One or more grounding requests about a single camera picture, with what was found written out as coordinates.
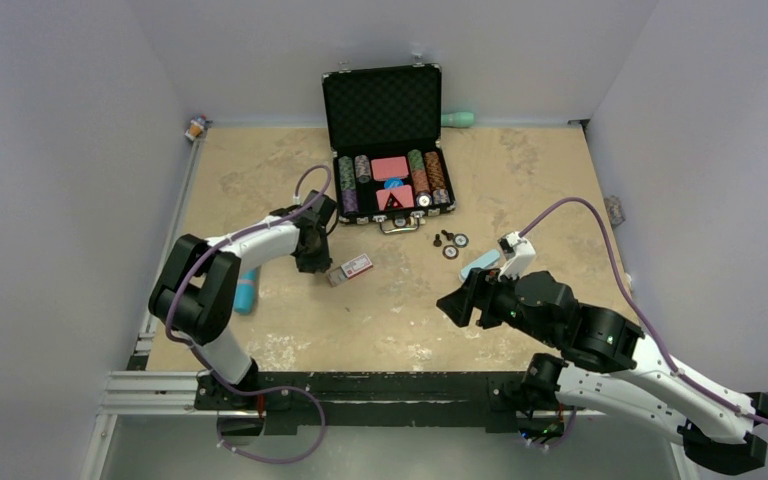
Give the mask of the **red white staple box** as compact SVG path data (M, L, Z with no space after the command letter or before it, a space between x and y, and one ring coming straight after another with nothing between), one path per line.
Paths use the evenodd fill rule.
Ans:
M337 287L347 281L371 270L374 264L367 254L361 254L348 260L326 273L326 278L332 287Z

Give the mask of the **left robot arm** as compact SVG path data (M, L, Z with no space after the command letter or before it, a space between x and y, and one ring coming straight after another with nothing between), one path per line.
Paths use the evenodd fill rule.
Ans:
M328 223L337 202L311 191L302 205L270 212L243 230L202 239L179 237L148 300L148 311L221 379L219 395L232 408L252 405L258 395L258 365L229 327L242 273L291 256L296 269L318 274L332 265Z

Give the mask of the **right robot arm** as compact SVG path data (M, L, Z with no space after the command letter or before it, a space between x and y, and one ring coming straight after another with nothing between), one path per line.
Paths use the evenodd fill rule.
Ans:
M731 390L667 360L638 325L578 301L547 271L511 280L497 269L474 269L436 306L458 327L478 310L481 328L506 324L558 350L534 355L519 383L492 387L506 406L526 415L579 407L621 416L724 475L766 463L768 444L753 430L768 419L768 394Z

